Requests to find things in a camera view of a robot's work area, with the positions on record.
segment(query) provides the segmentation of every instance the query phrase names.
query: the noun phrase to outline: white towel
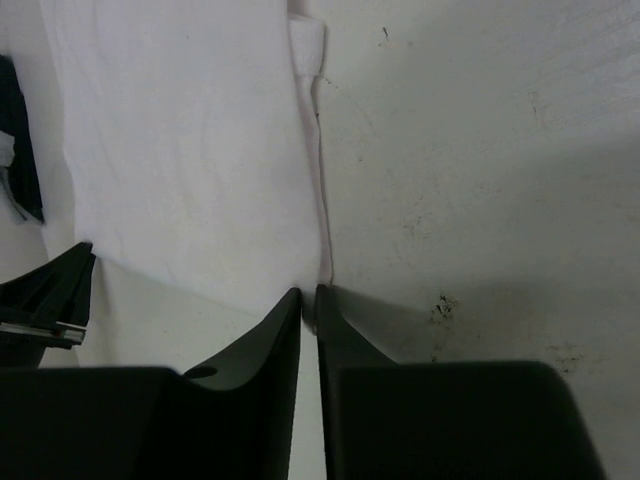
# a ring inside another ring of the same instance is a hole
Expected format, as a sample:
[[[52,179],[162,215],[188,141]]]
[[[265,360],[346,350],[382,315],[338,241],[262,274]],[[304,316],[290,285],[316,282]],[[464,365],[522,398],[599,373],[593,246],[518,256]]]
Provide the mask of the white towel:
[[[285,0],[41,7],[78,241],[257,314],[330,279],[310,94],[320,23],[289,19]]]

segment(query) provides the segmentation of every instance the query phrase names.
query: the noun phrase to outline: black and gray object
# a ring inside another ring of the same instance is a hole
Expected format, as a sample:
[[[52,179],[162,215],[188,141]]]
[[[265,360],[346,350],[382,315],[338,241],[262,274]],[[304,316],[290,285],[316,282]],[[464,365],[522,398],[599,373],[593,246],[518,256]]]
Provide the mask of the black and gray object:
[[[0,374],[0,477],[278,479],[300,292],[183,377],[162,368]],[[398,365],[316,294],[329,480],[603,479],[560,377],[533,362]]]
[[[184,376],[166,368],[0,374],[0,478],[285,479],[301,295]]]
[[[13,161],[8,166],[0,167],[0,187],[3,190],[0,193],[7,198],[17,219],[43,223],[42,198],[29,135],[27,107],[13,62],[3,55],[0,55],[0,132],[13,137]]]
[[[37,367],[45,348],[80,345],[89,322],[91,245],[0,285],[0,367]]]

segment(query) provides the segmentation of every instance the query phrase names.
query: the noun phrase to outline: black object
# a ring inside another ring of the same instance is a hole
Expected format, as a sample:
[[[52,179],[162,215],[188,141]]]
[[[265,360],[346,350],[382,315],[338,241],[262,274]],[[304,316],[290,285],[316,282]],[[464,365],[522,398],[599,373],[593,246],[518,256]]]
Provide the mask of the black object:
[[[29,119],[13,62],[0,55],[0,130],[15,138],[15,157],[7,168],[11,200],[31,216],[44,222],[38,172],[29,135]]]
[[[316,291],[328,478],[603,479],[561,378],[535,362],[400,366]]]
[[[0,478],[287,478],[301,295],[183,377],[164,368],[0,374]]]
[[[89,322],[91,245],[0,285],[0,366],[37,367],[46,347],[71,348]]]

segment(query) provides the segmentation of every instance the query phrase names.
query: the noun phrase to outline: black fabric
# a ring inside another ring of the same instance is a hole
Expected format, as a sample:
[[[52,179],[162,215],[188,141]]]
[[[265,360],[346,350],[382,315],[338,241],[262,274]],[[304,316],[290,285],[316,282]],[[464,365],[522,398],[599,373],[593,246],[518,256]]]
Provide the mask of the black fabric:
[[[39,222],[44,222],[27,107],[13,62],[5,56],[0,56],[0,130],[15,138],[13,163],[6,168],[6,175],[0,175],[5,179],[10,200]],[[17,210],[26,220],[24,212]]]

